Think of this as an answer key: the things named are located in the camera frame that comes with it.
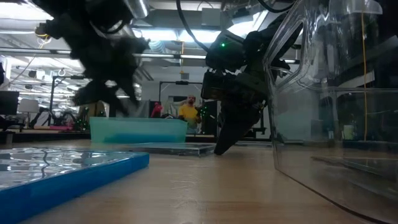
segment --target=teal bin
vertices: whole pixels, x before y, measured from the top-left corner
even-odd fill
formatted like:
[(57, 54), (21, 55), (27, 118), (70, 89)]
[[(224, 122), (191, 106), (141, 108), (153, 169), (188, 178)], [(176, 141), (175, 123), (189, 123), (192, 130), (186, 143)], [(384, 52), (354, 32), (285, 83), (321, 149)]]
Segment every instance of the teal bin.
[(91, 141), (100, 143), (185, 142), (187, 123), (179, 119), (90, 118)]

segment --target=computer monitor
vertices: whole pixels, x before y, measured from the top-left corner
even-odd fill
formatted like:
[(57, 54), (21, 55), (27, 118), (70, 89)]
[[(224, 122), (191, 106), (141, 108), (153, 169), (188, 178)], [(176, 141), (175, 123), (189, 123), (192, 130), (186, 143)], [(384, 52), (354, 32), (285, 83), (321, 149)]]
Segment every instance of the computer monitor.
[(18, 109), (17, 91), (0, 91), (0, 114), (16, 115)]

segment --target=wooden tabletop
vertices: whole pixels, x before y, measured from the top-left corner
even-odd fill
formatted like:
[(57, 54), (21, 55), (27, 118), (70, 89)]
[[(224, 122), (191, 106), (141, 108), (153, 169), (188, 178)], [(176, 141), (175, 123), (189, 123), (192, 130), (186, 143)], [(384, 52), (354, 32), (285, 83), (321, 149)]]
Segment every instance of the wooden tabletop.
[[(90, 145), (83, 140), (13, 147)], [(276, 171), (271, 149), (233, 147), (220, 157), (151, 154), (147, 169), (23, 223), (364, 222)]]

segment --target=yellow shirt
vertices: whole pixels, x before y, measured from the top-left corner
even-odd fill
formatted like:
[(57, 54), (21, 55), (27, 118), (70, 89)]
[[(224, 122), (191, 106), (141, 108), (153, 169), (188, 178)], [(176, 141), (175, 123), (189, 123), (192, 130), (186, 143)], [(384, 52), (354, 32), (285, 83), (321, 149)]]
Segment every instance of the yellow shirt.
[(187, 104), (180, 106), (178, 109), (178, 115), (184, 117), (190, 128), (195, 128), (197, 126), (197, 114), (198, 111), (195, 109), (195, 107), (188, 106)]

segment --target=clear plastic container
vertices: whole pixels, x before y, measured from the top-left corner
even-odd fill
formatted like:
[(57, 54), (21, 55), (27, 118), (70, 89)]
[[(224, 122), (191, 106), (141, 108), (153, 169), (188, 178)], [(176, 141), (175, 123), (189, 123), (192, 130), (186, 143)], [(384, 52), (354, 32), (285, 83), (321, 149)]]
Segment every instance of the clear plastic container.
[[(398, 223), (397, 22), (395, 0), (297, 0), (264, 57), (276, 169), (388, 223)], [(301, 23), (300, 65), (272, 68)]]
[(179, 119), (90, 118), (92, 142), (185, 142), (187, 123)]

